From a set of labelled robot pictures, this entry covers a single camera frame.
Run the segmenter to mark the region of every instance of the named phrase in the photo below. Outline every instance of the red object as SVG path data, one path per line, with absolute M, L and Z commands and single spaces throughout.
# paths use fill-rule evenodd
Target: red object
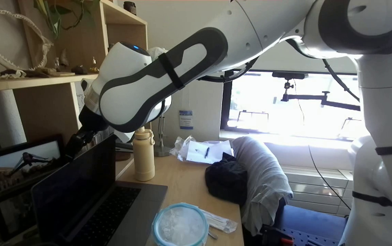
M 283 246 L 291 246 L 293 245 L 293 240 L 287 238 L 281 238 L 281 243 Z

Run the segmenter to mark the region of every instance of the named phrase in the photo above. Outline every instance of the bright window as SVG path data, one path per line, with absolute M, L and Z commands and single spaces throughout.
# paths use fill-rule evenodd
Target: bright window
M 359 95 L 357 75 L 339 77 Z M 362 112 L 322 106 L 320 100 L 281 101 L 285 82 L 284 78 L 272 77 L 272 72 L 253 71 L 225 84 L 224 97 L 229 96 L 230 103 L 227 105 L 228 100 L 224 98 L 221 128 L 341 140 L 354 140 L 367 134 Z M 307 78 L 290 80 L 290 83 L 296 84 L 288 90 L 290 95 L 323 95 L 323 91 L 329 91 L 328 101 L 359 105 L 330 74 L 308 73 Z

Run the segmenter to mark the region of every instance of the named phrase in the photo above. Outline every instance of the laptop screen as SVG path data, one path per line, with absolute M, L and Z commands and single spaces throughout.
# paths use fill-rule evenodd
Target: laptop screen
M 71 231 L 115 182 L 115 136 L 111 135 L 32 188 L 43 242 Z

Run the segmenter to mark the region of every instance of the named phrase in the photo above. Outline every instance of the gray fabric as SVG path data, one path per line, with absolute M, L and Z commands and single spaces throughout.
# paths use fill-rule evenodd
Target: gray fabric
M 287 176 L 268 147 L 251 137 L 232 141 L 234 155 L 248 171 L 248 197 L 241 208 L 241 222 L 251 234 L 262 224 L 273 225 L 281 198 L 293 198 Z

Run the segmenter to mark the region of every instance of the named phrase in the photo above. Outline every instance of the laptop keyboard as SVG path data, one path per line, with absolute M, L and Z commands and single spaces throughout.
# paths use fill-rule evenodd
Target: laptop keyboard
M 115 187 L 94 215 L 77 233 L 73 246 L 107 245 L 141 189 Z

